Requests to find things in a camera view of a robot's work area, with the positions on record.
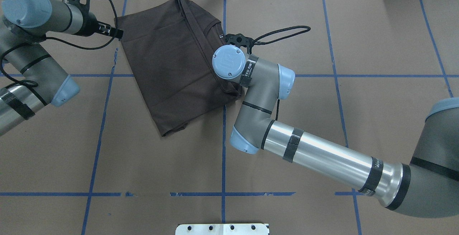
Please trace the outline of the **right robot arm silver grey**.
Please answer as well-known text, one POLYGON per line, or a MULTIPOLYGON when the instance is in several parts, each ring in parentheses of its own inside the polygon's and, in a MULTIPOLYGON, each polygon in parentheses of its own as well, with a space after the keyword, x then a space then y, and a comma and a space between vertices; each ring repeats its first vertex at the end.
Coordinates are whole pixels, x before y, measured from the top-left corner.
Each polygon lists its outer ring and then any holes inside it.
POLYGON ((301 120, 324 120, 331 114, 342 127, 343 145, 314 131, 293 127, 272 114, 276 101, 288 98, 294 90, 294 71, 256 55, 241 52, 234 45, 221 46, 211 56, 216 75, 247 88, 233 125, 231 145, 248 154, 259 150, 272 152, 295 163, 350 186, 357 193, 377 199, 382 207, 406 216, 443 218, 458 215, 458 98, 440 93, 442 100, 433 105, 423 121, 423 129, 410 163, 387 163, 349 147, 346 116, 367 121, 394 132, 395 138, 409 140, 411 124, 391 118, 417 111, 428 103, 416 96, 418 91, 440 87, 439 78, 344 77, 348 84, 340 90, 340 77, 327 78, 334 85, 335 96, 315 96, 308 100, 321 110, 301 106, 293 116, 301 120))

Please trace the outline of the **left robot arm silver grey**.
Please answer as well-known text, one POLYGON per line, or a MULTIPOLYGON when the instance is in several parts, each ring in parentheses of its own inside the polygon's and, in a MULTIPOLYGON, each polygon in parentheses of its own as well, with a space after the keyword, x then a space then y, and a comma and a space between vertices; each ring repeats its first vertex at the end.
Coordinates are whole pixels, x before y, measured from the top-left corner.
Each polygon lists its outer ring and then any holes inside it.
MULTIPOLYGON (((47 105, 61 107, 79 93, 78 84, 52 56, 58 45, 52 47, 51 41, 88 51, 104 47, 76 45, 52 34, 122 38, 116 21, 101 22, 90 11, 91 1, 2 0, 1 76, 9 83, 1 88, 1 135, 47 105)), ((117 17, 113 1, 107 1, 117 17)))

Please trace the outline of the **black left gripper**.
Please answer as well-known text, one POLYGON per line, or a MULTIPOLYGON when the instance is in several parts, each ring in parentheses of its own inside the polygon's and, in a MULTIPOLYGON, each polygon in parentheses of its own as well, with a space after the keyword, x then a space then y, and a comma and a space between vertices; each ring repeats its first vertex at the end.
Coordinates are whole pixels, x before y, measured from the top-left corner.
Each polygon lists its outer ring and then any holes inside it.
POLYGON ((92 34, 102 34, 116 39, 121 39, 124 31, 113 27, 108 23, 98 21, 95 15, 87 15, 85 16, 85 37, 89 37, 92 34))

